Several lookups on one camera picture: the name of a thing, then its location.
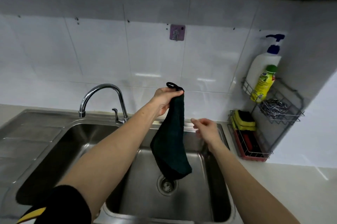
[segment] drain strainer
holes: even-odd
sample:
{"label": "drain strainer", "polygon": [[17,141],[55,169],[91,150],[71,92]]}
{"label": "drain strainer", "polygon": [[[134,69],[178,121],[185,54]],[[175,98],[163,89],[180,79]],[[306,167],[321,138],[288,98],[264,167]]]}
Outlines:
{"label": "drain strainer", "polygon": [[178,186],[177,180],[166,179],[164,175],[161,175],[157,180],[158,191],[164,196],[171,196]]}

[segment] cloth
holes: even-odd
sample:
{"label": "cloth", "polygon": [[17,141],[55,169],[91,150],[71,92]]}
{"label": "cloth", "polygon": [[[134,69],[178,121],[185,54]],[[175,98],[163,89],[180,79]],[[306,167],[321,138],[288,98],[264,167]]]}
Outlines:
{"label": "cloth", "polygon": [[45,200],[30,208],[17,223],[91,224],[91,213],[86,201],[77,189],[72,186],[61,185],[53,188]]}
{"label": "cloth", "polygon": [[[167,82],[169,88],[183,90],[174,83]],[[170,101],[167,116],[151,141],[150,147],[157,165],[166,179],[182,179],[192,172],[188,163],[184,144],[184,95]]]}

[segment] dish soap bottle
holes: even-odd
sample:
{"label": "dish soap bottle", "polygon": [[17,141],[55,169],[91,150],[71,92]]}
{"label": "dish soap bottle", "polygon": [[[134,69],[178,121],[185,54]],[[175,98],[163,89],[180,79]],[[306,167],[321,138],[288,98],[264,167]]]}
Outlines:
{"label": "dish soap bottle", "polygon": [[257,81],[259,80],[259,76],[266,69],[268,64],[278,65],[281,60],[281,56],[278,55],[280,51],[279,43],[281,40],[285,38],[284,34],[270,34],[267,35],[266,38],[273,37],[276,39],[276,43],[271,45],[266,53],[260,54],[255,57],[250,69],[248,71],[246,81],[243,84],[243,89],[247,94],[251,94],[255,86],[257,85]]}
{"label": "dish soap bottle", "polygon": [[268,65],[264,73],[260,75],[257,85],[250,96],[254,102],[262,102],[266,98],[270,87],[275,81],[276,71],[276,65],[271,64]]}

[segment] pump nozzle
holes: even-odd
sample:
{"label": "pump nozzle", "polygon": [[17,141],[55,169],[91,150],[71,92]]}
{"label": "pump nozzle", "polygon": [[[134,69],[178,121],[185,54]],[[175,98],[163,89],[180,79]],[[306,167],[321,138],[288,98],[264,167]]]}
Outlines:
{"label": "pump nozzle", "polygon": [[271,45],[267,52],[270,53],[270,54],[274,54],[274,55],[277,55],[278,52],[280,51],[280,46],[278,45],[278,43],[280,42],[280,40],[283,40],[285,38],[285,35],[284,34],[269,34],[266,36],[266,38],[269,38],[269,37],[273,37],[276,39],[276,44],[274,45]]}
{"label": "pump nozzle", "polygon": [[285,38],[284,34],[269,34],[266,36],[266,38],[273,37],[276,39],[276,42],[280,42],[280,40],[283,40]]}

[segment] green bottle cap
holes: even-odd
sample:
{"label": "green bottle cap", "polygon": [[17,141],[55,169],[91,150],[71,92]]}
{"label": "green bottle cap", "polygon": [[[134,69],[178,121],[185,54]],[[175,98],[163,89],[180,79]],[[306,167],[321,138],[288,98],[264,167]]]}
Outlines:
{"label": "green bottle cap", "polygon": [[269,73],[276,73],[277,72],[277,66],[270,64],[267,66],[266,71]]}

